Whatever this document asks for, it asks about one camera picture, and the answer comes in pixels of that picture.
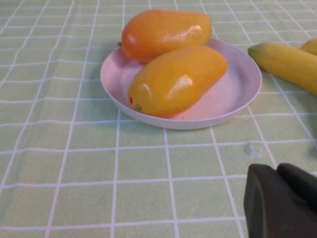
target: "toy fruit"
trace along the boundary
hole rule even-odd
[[[299,49],[317,56],[317,38],[306,41]]]
[[[211,19],[205,13],[150,9],[125,25],[120,45],[131,59],[149,62],[180,47],[205,46],[211,32]]]
[[[227,61],[205,46],[176,49],[146,64],[127,92],[144,114],[168,117],[194,105],[226,72]]]
[[[280,43],[248,48],[258,66],[317,95],[317,56]]]

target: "white plate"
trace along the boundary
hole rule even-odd
[[[223,123],[240,114],[252,102],[261,88],[262,75],[253,59],[239,48],[213,38],[207,46],[226,58],[228,70],[194,106],[171,118],[157,118],[132,109],[127,89],[143,64],[130,60],[121,48],[112,52],[103,63],[102,85],[119,109],[150,125],[197,129]]]

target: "checkered tablecloth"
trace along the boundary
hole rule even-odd
[[[250,163],[317,175],[317,97],[266,72],[213,128],[117,109],[101,65],[125,23],[157,7],[207,12],[212,37],[244,52],[317,37],[315,0],[0,0],[0,238],[247,238]]]

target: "yellow banana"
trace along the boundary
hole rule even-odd
[[[263,70],[317,95],[317,56],[270,42],[249,47],[248,54]]]
[[[301,45],[298,49],[306,51],[317,56],[317,38],[310,39]]]

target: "plate rim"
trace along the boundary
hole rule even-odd
[[[247,107],[254,99],[255,97],[259,94],[260,90],[261,90],[261,87],[262,87],[262,83],[263,83],[263,79],[262,79],[262,73],[261,73],[261,70],[259,68],[259,66],[256,64],[256,62],[247,54],[245,53],[243,50],[241,50],[240,48],[234,46],[233,44],[230,44],[226,41],[222,41],[222,40],[219,40],[219,39],[216,39],[216,38],[213,38],[211,37],[208,44],[212,41],[216,41],[216,42],[220,42],[222,44],[225,44],[226,46],[229,46],[229,47],[233,47],[235,48],[236,50],[240,51],[240,53],[244,54],[246,57],[248,57],[251,62],[254,64],[254,67],[257,71],[257,73],[259,73],[259,87],[256,91],[256,93],[254,94],[254,96],[248,100],[245,104],[243,104],[242,106],[240,106],[239,108],[233,110],[233,111],[230,111],[226,114],[222,114],[222,115],[219,115],[219,116],[216,116],[216,117],[210,117],[210,118],[206,118],[206,119],[196,119],[196,120],[179,120],[179,119],[167,119],[167,118],[160,118],[160,117],[155,117],[155,116],[151,116],[151,115],[148,115],[148,114],[144,114],[144,113],[141,113],[141,112],[137,112],[136,110],[133,110],[129,107],[127,107],[126,105],[122,104],[121,102],[119,102],[118,100],[116,100],[110,93],[109,91],[107,90],[106,86],[104,85],[104,82],[103,82],[103,71],[104,71],[104,67],[106,66],[106,61],[109,57],[111,57],[112,54],[114,54],[116,51],[118,51],[120,48],[112,51],[107,57],[106,59],[104,60],[103,62],[103,65],[101,67],[101,70],[100,70],[100,80],[101,80],[101,83],[103,85],[103,88],[104,90],[107,92],[107,94],[109,95],[109,97],[116,103],[116,104],[120,104],[121,107],[124,107],[125,110],[130,110],[132,114],[138,114],[140,115],[141,117],[144,117],[146,119],[153,119],[153,120],[160,120],[162,122],[166,122],[166,123],[194,123],[194,122],[207,122],[209,120],[217,120],[217,119],[222,119],[222,118],[226,118],[226,117],[230,117],[232,115],[235,115],[237,112],[241,111],[242,109],[244,109],[245,107]]]

